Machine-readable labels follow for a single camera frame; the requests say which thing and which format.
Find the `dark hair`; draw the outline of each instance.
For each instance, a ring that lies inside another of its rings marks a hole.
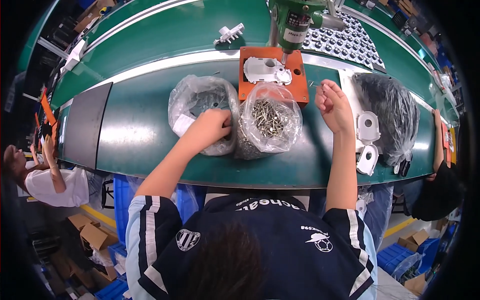
[[[50,166],[45,164],[38,164],[32,168],[25,168],[20,172],[15,172],[13,169],[13,165],[15,163],[15,158],[13,157],[14,154],[14,145],[10,145],[5,149],[5,153],[3,154],[3,169],[5,170],[6,175],[11,178],[22,190],[25,192],[27,188],[25,187],[25,178],[27,178],[28,173],[33,172],[35,170],[47,170]]]
[[[257,238],[241,224],[207,235],[190,263],[180,300],[259,300],[264,283]]]

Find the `light blue sleeve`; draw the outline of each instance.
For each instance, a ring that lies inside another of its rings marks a hole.
[[[135,197],[128,208],[128,224],[125,234],[127,244],[127,282],[133,300],[150,300],[153,298],[139,283],[140,268],[138,265],[138,251],[140,243],[140,211],[145,207],[145,196]]]

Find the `black mat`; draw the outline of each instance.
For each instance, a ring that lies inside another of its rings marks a hole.
[[[76,95],[68,114],[63,157],[96,168],[96,152],[105,104],[113,83],[107,83]]]

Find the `fist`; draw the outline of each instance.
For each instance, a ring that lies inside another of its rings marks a hole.
[[[53,140],[49,135],[45,137],[45,142],[43,143],[43,152],[47,157],[53,157]]]
[[[347,96],[335,82],[328,79],[321,82],[317,87],[315,104],[334,134],[355,135],[352,108]]]
[[[208,109],[198,116],[180,139],[198,154],[230,133],[230,118],[229,110]]]

